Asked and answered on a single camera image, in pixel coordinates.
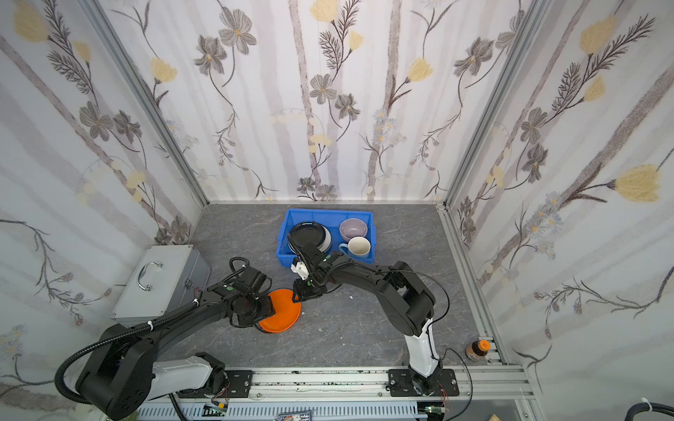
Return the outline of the orange plate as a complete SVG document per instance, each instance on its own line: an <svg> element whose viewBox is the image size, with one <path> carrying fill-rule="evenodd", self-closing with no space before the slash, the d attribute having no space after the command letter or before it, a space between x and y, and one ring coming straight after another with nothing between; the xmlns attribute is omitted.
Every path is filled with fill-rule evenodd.
<svg viewBox="0 0 674 421"><path fill-rule="evenodd" d="M302 314L301 303L296 303L291 289L277 289L270 293L275 314L263 319L259 328L265 333L283 333L291 329Z"/></svg>

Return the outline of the cream ceramic mug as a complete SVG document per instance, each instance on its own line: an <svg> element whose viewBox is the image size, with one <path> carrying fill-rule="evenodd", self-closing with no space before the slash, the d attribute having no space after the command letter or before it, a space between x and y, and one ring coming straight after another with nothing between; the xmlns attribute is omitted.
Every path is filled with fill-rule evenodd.
<svg viewBox="0 0 674 421"><path fill-rule="evenodd" d="M338 249L343 254L354 258L367 258L371 251L371 244L365 237L359 236L340 244Z"/></svg>

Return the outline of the black glossy plate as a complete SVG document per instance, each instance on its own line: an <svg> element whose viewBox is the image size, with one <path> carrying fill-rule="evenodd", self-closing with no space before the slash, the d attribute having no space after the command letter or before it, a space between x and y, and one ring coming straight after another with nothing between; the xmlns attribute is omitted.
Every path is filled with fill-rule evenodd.
<svg viewBox="0 0 674 421"><path fill-rule="evenodd" d="M332 245L332 236L328 228L317 222L305 221L291 228L287 235L289 248L293 254L298 252L297 247L314 246L322 253L326 253Z"/></svg>

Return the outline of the lilac ceramic bowl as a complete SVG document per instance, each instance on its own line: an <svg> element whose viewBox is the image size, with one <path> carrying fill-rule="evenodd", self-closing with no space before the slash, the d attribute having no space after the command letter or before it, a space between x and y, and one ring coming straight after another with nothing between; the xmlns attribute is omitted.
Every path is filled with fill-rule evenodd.
<svg viewBox="0 0 674 421"><path fill-rule="evenodd" d="M369 231L368 225L361 219L346 219L339 226L340 236L345 242L352 238L365 237Z"/></svg>

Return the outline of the blue plastic bin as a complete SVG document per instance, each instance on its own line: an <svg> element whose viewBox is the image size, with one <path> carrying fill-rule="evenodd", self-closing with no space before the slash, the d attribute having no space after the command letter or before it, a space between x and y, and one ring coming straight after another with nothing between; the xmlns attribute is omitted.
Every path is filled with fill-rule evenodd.
<svg viewBox="0 0 674 421"><path fill-rule="evenodd" d="M322 210L322 209L289 209L284 216L277 236L276 256L281 265L289 268L296 257L288 242L288 235L292 229L301 224L320 225L323 233L314 230L314 238L323 240L319 248L324 253L339 251L339 245L346 243L340 233L340 225L348 219L359 219L367 226L364 237L370 242L371 249L368 254L358 257L358 260L366 263L374 263L376 259L377 230L374 224L374 214L362 210Z"/></svg>

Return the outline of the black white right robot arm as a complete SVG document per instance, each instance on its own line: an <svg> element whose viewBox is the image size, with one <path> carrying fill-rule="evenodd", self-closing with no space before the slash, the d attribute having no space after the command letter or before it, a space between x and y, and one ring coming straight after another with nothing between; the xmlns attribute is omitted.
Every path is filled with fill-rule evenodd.
<svg viewBox="0 0 674 421"><path fill-rule="evenodd" d="M328 294L328 284L347 284L370 292L392 326L402 333L409 362L407 383L421 396L431 396L441 387L442 362L435 346L435 296L419 273L403 261L378 266L353 260L342 254L319 257L307 263L296 257L291 271L298 276L293 284L293 301L303 303Z"/></svg>

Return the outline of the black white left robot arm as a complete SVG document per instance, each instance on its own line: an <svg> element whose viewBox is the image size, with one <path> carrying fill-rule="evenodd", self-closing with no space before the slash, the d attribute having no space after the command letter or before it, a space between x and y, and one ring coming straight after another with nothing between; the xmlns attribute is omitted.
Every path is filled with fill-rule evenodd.
<svg viewBox="0 0 674 421"><path fill-rule="evenodd" d="M170 347L221 319L245 329L274 313L268 295L243 295L230 288L203 291L164 317L130 328L111 327L99 342L70 356L60 370L86 357L71 392L113 420L131 415L147 400L177 392L223 397L230 393L232 383L224 362L207 353L175 361L161 357Z"/></svg>

